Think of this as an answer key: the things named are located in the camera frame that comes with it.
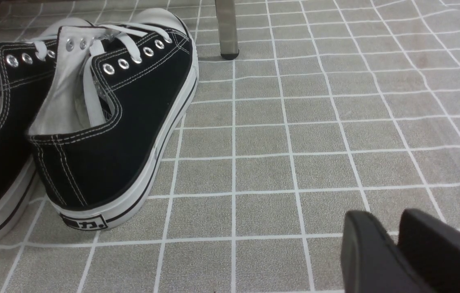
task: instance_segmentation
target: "black plastic object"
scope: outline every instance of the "black plastic object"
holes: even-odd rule
[[[460,232],[420,210],[403,212],[398,248],[439,293],[460,292]]]
[[[368,212],[346,213],[340,264],[346,293],[435,292]]]

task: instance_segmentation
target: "metal table leg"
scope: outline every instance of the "metal table leg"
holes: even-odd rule
[[[234,60],[239,55],[235,0],[215,0],[215,13],[219,26],[221,57],[226,60]]]

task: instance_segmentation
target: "sneaker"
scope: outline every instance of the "sneaker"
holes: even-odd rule
[[[133,22],[64,26],[53,85],[28,138],[64,223],[104,230],[150,193],[163,150],[198,84],[185,24],[163,9]]]
[[[36,185],[35,165],[25,131],[51,86],[56,33],[66,19],[26,42],[0,43],[0,238],[22,215]]]

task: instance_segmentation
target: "shoe heel label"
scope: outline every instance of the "shoe heel label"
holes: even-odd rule
[[[102,215],[96,217],[86,218],[86,219],[77,219],[72,217],[67,217],[66,215],[60,214],[64,223],[73,229],[83,230],[83,231],[96,231],[107,229],[107,222]]]

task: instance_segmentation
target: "gray tiled floor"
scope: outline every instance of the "gray tiled floor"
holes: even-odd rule
[[[165,7],[201,70],[142,210],[78,232],[39,186],[0,241],[0,292],[339,293],[347,210],[394,239],[410,207],[460,230],[460,0],[236,3],[236,61],[219,58],[214,0],[0,6],[0,41]]]

